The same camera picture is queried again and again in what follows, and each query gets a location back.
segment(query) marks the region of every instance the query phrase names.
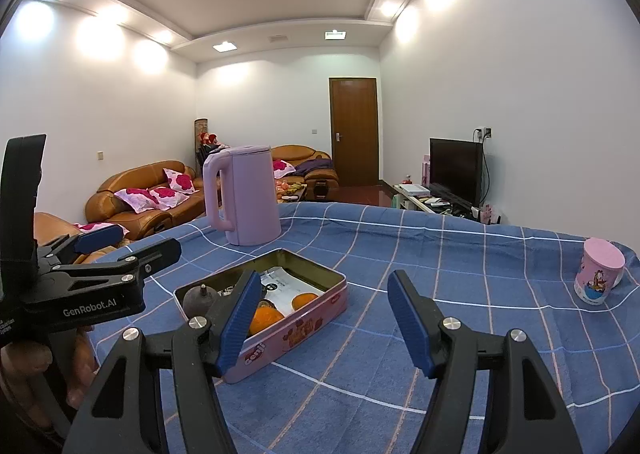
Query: pink cup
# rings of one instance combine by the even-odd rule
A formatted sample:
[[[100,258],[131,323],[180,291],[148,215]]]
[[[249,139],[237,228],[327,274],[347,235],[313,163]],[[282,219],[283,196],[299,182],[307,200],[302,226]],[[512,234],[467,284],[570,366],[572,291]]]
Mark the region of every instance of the pink cup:
[[[625,256],[609,241],[591,238],[584,242],[580,271],[574,290],[588,304],[602,304],[620,281]]]

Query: screw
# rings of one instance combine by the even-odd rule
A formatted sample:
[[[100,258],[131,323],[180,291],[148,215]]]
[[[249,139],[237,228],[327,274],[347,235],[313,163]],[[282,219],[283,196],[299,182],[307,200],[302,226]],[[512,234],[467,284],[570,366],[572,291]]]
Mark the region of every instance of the screw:
[[[127,328],[124,330],[122,338],[124,338],[127,342],[131,342],[132,340],[137,339],[138,335],[140,335],[138,328]]]
[[[204,317],[194,317],[189,321],[189,327],[193,329],[201,329],[207,325],[207,319]]]
[[[527,340],[527,334],[521,329],[512,329],[510,335],[516,342],[524,342]]]
[[[460,326],[462,326],[462,322],[460,322],[455,317],[446,317],[442,321],[442,325],[447,329],[456,330],[456,329],[460,329]]]

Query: pillow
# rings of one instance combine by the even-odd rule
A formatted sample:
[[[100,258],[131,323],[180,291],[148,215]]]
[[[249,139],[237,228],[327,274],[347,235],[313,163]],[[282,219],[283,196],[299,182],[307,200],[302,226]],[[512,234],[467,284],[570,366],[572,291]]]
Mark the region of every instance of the pillow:
[[[104,228],[104,227],[110,227],[111,225],[115,225],[115,223],[89,223],[88,225],[81,225],[80,223],[74,223],[74,226],[78,230],[80,230],[83,234],[86,234],[88,232],[93,232],[94,230],[100,230],[101,228]],[[127,230],[122,225],[118,225],[118,226],[122,228],[122,232],[124,236],[126,236],[129,233],[129,230]]]
[[[296,168],[286,161],[283,160],[274,160],[273,161],[273,177],[275,179],[280,179],[287,174],[291,174],[295,172]]]
[[[176,192],[167,187],[157,187],[151,189],[149,193],[154,196],[160,203],[160,210],[175,209],[180,203],[184,203],[189,196],[182,192]]]
[[[144,189],[122,189],[115,193],[117,198],[120,198],[127,205],[129,205],[136,214],[140,214],[146,210],[159,210],[160,203],[158,198],[151,195],[148,190]]]
[[[172,190],[182,192],[183,194],[193,194],[196,192],[193,181],[191,181],[188,174],[182,174],[171,169],[165,169],[164,174],[169,181],[169,188]]]

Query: plaid tablecloth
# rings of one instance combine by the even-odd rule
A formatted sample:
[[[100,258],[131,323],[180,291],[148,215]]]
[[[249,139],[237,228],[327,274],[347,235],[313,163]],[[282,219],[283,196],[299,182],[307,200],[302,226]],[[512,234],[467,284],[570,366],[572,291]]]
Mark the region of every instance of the plaid tablecloth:
[[[343,272],[349,306],[277,362],[217,392],[240,454],[406,454],[433,382],[417,371],[386,299],[386,279],[406,270],[420,294],[473,329],[524,329],[569,408],[586,454],[603,453],[640,402],[640,262],[619,246],[625,275],[603,306],[572,287],[584,238],[481,224],[418,211],[347,204],[283,204],[282,234],[263,246],[231,246],[206,218],[133,243],[177,238],[182,257],[148,280],[146,310],[92,333],[103,360],[120,333],[183,324],[173,290],[229,266],[286,248]],[[128,254],[121,249],[105,256]],[[162,396],[172,453],[184,452],[171,373]],[[476,451],[488,374],[478,373],[465,439]]]

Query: door frame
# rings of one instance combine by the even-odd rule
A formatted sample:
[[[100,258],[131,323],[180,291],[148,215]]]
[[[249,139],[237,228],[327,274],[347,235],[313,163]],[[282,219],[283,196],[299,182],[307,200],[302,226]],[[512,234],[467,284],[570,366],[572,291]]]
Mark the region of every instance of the door frame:
[[[378,116],[378,110],[380,105],[378,103],[378,79],[375,77],[329,77],[329,110],[331,119],[331,157],[335,157],[335,130],[334,130],[334,88],[332,84],[338,80],[373,80],[376,85],[376,127],[378,131],[376,133],[376,163],[378,164],[378,176],[380,176],[380,117]]]

